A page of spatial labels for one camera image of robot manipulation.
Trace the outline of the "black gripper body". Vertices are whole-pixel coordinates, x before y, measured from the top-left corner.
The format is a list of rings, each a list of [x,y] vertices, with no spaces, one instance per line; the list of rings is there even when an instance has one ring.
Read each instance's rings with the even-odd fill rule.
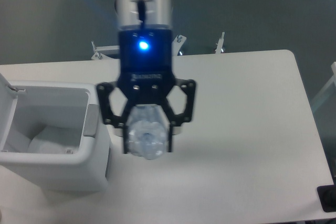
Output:
[[[127,105],[167,104],[176,81],[172,71],[170,29],[136,29],[118,33],[120,75],[117,86]]]

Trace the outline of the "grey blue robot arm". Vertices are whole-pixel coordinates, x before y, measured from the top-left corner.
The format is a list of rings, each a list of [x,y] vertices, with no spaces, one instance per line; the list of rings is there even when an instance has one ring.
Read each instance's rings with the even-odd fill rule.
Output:
[[[96,86],[102,120],[121,133],[124,153],[156,159],[193,117],[197,84],[172,68],[172,0],[115,0],[120,74]]]

